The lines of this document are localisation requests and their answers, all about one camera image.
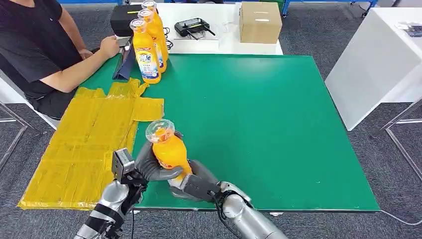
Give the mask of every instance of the black t-shirt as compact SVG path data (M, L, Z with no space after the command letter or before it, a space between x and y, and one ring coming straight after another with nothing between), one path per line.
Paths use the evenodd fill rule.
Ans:
M62 7L56 0L34 0L26 7L0 0L0 69L27 98L37 99L54 89L40 79L82 61L59 23Z

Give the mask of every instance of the robotic arm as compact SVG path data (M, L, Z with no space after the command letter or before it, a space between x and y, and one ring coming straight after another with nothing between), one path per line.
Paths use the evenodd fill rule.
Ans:
M135 161L127 149L113 153L112 172L115 180L104 188L100 201L74 239L118 239L123 234L121 226L125 217L133 205L142 201L142 193L148 182L157 177L167 180L180 174L181 170L177 169L173 172L159 169L156 160L148 157L145 160L142 151ZM215 203L221 222L236 236L225 220L232 221L244 239L287 239L268 218L253 208L251 199L231 183L215 184L199 176L189 175L182 182L181 192L192 198Z

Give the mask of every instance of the metal arm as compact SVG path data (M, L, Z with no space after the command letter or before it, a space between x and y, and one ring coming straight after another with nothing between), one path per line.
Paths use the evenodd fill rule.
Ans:
M101 199L74 239L118 239L121 226L133 205L142 201L148 181L135 168L127 149L113 153L111 171L115 180L108 184Z
M118 239L122 236L124 219L133 205L141 201L148 183L134 167L135 163L126 149L114 152L112 172L116 180L106 186L74 239ZM235 185L228 182L215 185L195 175L186 177L183 185L184 193L215 203L219 216L224 214L232 221L244 239L287 239L272 221L253 208L251 199Z

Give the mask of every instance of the bottle cap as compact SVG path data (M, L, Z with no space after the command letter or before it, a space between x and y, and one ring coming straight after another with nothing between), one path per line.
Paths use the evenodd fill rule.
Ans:
M146 21L142 19L134 19L130 22L129 26L134 32L145 32Z
M152 22L153 17L154 17L154 13L149 9L141 10L138 13L138 18L144 19L147 23Z
M174 135L174 124L168 119L159 119L151 124L145 130L145 136L151 143L162 143Z
M142 3L142 8L143 9L149 9L149 10L151 10L151 11L155 11L155 9L157 8L157 3L155 3L155 1L154 0L145 0L143 3Z

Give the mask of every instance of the orange juice bottle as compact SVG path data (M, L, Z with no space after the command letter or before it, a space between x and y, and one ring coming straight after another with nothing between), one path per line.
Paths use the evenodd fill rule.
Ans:
M180 187L186 175L192 174L186 147L183 141L174 135L174 124L167 119L152 122L146 129L146 138L153 143L152 151L163 168L181 166L183 172L175 179L168 180L171 186Z
M167 69L167 61L163 58L163 52L167 51L166 37L164 36L164 32L160 26L158 26L158 24L154 21L153 16L154 12L149 9L141 10L138 13L138 18L144 19L147 22L146 31L154 41L154 47L157 51L159 71L163 73Z
M154 13L154 16L153 16L154 22L156 22L157 26L159 26L159 28L161 29L161 31L164 34L163 21L161 20L160 16L158 15L157 3L154 0L145 0L142 3L142 8L143 9L149 9ZM169 59L169 52L167 50L166 38L164 38L164 45L166 46L166 48L165 48L165 50L163 50L163 58L164 58L164 61L167 61L167 59Z
M130 22L130 28L133 30L132 44L142 79L149 84L160 82L157 52L152 37L146 32L147 23L142 19L135 19Z

